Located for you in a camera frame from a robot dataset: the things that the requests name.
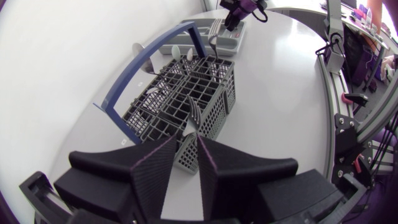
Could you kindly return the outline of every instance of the gray tray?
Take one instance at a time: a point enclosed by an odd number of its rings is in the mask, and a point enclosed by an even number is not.
[[[187,19],[184,21],[181,21],[181,23],[184,22],[195,22],[195,24],[198,26],[198,30],[200,32],[200,37],[205,44],[206,51],[209,54],[214,54],[213,50],[209,46],[207,36],[209,33],[209,29],[211,25],[213,24],[215,19]],[[222,56],[233,56],[236,53],[238,53],[239,48],[241,46],[241,42],[243,39],[243,35],[246,29],[246,22],[241,21],[236,29],[232,32],[228,31],[226,27],[224,26],[224,19],[222,21],[222,25],[220,27],[220,31],[218,32],[218,38],[217,38],[217,53],[218,55]],[[177,45],[180,48],[180,51],[182,54],[187,54],[188,50],[190,48],[193,49],[194,54],[197,54],[191,37],[189,36],[188,32],[181,33],[171,40],[169,40],[166,44],[161,46],[159,51],[162,54],[169,55],[172,53],[172,47],[173,45]]]

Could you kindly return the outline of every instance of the white table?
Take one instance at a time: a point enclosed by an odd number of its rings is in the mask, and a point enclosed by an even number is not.
[[[210,11],[194,18],[225,18],[227,13]],[[265,24],[252,16],[245,18],[247,28],[240,51],[228,58],[236,62],[237,99],[217,141],[255,156],[293,157],[299,173],[310,169],[323,173],[328,117],[315,51],[325,43],[300,22],[274,12],[267,14]],[[157,69],[171,59],[159,53],[151,58]],[[93,101],[103,100],[116,77],[110,78]],[[125,111],[152,79],[137,73],[125,90],[129,96],[122,95],[122,106],[117,104],[116,109]],[[126,138],[105,114],[88,105],[62,146],[50,181],[69,169],[70,151],[109,151],[122,147],[121,141]],[[199,174],[172,169],[162,218],[203,219]]]

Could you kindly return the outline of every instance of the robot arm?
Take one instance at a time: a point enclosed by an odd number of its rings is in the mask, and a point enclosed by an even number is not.
[[[327,0],[328,15],[325,19],[326,36],[331,44],[331,54],[326,61],[328,72],[338,74],[344,63],[344,32],[341,21],[341,1]]]
[[[268,17],[264,10],[267,7],[265,0],[221,0],[220,6],[229,10],[229,14],[225,19],[225,26],[229,31],[236,28],[239,22],[248,16],[250,13],[261,21],[267,22]],[[344,63],[344,33],[343,23],[341,21],[341,1],[327,0],[328,15],[325,19],[326,36],[331,45],[331,54],[326,63],[328,72],[338,74]],[[265,19],[260,19],[254,13],[254,10],[259,9]]]

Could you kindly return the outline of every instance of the round table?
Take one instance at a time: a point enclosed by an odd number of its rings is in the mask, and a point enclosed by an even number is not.
[[[224,19],[227,13],[217,10],[191,18]],[[235,61],[236,102],[216,140],[259,157],[292,157],[298,173],[323,173],[328,118],[315,51],[325,42],[294,19],[267,15],[265,24],[245,18],[239,53],[226,58]],[[173,168],[162,218],[202,220],[201,206],[199,174]]]

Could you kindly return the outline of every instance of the white wall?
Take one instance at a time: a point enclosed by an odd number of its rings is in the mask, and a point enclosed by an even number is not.
[[[33,209],[18,185],[49,173],[97,89],[133,42],[189,15],[199,0],[8,0],[0,12],[0,190],[21,223]]]

